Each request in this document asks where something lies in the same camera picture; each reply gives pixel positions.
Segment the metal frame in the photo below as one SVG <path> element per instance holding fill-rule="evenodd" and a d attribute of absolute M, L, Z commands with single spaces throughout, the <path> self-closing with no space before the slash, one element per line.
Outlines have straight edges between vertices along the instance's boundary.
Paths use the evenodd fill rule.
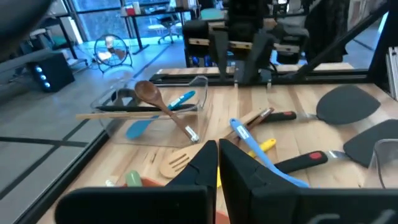
<path fill-rule="evenodd" d="M 362 82 L 373 82 L 377 86 L 385 83 L 387 77 L 386 68 L 386 58 L 388 47 L 393 47 L 397 45 L 398 40 L 395 39 L 394 23 L 398 21 L 398 1 L 388 0 L 389 4 L 389 15 L 384 26 L 384 30 L 381 34 L 380 41 L 377 45 L 372 64 L 369 70 L 343 70 L 343 71 L 316 71 L 310 72 L 312 75 L 306 76 L 303 80 L 293 82 L 283 82 L 282 80 L 278 84 L 310 84 L 310 83 L 362 83 Z M 210 74 L 209 83 L 217 85 L 231 85 L 232 82 L 223 82 L 213 80 L 217 74 Z M 183 82 L 184 78 L 189 78 L 178 76 L 177 78 L 168 77 L 168 80 L 173 81 L 173 83 Z M 85 151 L 73 162 L 73 164 L 61 174 L 61 176 L 54 181 L 54 183 L 44 192 L 34 204 L 32 204 L 21 216 L 16 223 L 36 223 L 42 215 L 53 205 L 54 202 L 61 196 L 61 194 L 67 189 L 67 187 L 78 177 L 80 172 L 85 168 L 85 166 L 92 160 L 96 153 L 102 148 L 102 146 L 109 140 L 109 136 L 105 131 L 90 143 Z"/>

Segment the fan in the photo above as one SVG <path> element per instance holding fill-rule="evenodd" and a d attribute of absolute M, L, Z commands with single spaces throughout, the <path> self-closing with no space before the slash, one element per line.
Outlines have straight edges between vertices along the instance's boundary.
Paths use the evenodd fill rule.
<path fill-rule="evenodd" d="M 104 73 L 110 68 L 123 65 L 123 62 L 130 57 L 130 66 L 132 65 L 131 56 L 126 43 L 122 38 L 114 34 L 102 35 L 94 45 L 94 56 L 97 59 L 99 69 Z M 106 70 L 101 69 L 101 65 L 106 65 Z"/>

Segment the blue spatula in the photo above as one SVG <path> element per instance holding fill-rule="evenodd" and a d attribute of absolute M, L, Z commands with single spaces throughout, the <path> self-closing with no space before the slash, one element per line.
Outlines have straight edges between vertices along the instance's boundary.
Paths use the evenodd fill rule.
<path fill-rule="evenodd" d="M 256 153 L 257 157 L 261 159 L 261 161 L 264 163 L 264 165 L 273 171 L 274 174 L 280 176 L 281 178 L 291 182 L 292 184 L 295 184 L 297 187 L 308 187 L 308 184 L 302 180 L 296 179 L 292 176 L 289 176 L 283 172 L 281 172 L 278 168 L 276 168 L 271 160 L 267 157 L 267 155 L 261 150 L 260 146 L 254 140 L 253 136 L 250 134 L 250 132 L 242 125 L 240 120 L 232 118 L 229 121 L 229 124 L 231 125 L 232 129 L 235 131 L 241 139 L 244 140 L 244 142 Z"/>
<path fill-rule="evenodd" d="M 195 95 L 195 91 L 189 91 L 185 93 L 184 95 L 180 96 L 178 99 L 174 100 L 169 104 L 167 107 L 172 110 L 178 106 L 180 106 L 182 103 L 186 102 L 189 100 L 191 97 Z M 159 116 L 153 116 L 151 117 L 150 120 L 143 120 L 143 121 L 136 121 L 133 123 L 130 128 L 126 132 L 126 137 L 130 140 L 138 138 L 141 136 L 141 134 L 144 133 L 145 129 L 147 129 L 148 125 L 150 125 L 151 122 L 153 122 L 153 119 L 158 118 Z"/>

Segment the blue light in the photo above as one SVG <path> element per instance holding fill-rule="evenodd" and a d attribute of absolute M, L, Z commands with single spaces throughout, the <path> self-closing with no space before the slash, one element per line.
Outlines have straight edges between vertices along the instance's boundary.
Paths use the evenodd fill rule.
<path fill-rule="evenodd" d="M 42 68 L 36 65 L 36 72 L 43 72 Z"/>

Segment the butcher block countertop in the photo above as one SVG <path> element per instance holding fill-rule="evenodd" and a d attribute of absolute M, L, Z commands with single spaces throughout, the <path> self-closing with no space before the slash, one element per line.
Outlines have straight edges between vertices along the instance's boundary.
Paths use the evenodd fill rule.
<path fill-rule="evenodd" d="M 211 139 L 217 131 L 229 125 L 230 118 L 240 118 L 258 108 L 274 107 L 278 111 L 315 113 L 319 99 L 338 85 L 277 85 L 271 88 L 254 86 L 238 88 L 233 86 L 211 86 L 207 101 L 211 106 L 207 111 L 208 122 L 202 139 Z M 384 120 L 398 118 L 398 103 L 373 84 L 358 85 L 381 102 L 381 107 L 370 117 L 345 126 L 330 126 L 323 121 L 296 119 L 279 123 L 261 124 L 254 128 L 252 135 L 258 142 L 275 138 L 275 148 L 267 155 L 274 163 L 301 154 L 322 150 L 343 150 L 343 144 Z M 185 93 L 187 88 L 167 88 L 173 95 Z M 248 151 L 241 141 L 240 147 Z M 66 192 L 81 187 L 105 186 L 106 180 L 116 185 L 124 183 L 124 175 L 136 170 L 147 177 L 166 184 L 169 179 L 159 172 L 159 165 L 177 148 L 156 146 L 133 146 L 108 141 L 83 169 Z M 316 188 L 358 188 L 364 181 L 365 169 L 351 161 L 335 161 L 307 170 L 291 173 L 292 176 L 308 182 Z M 55 206 L 48 210 L 39 223 L 54 223 Z M 218 189 L 217 210 L 226 213 L 222 188 Z"/>

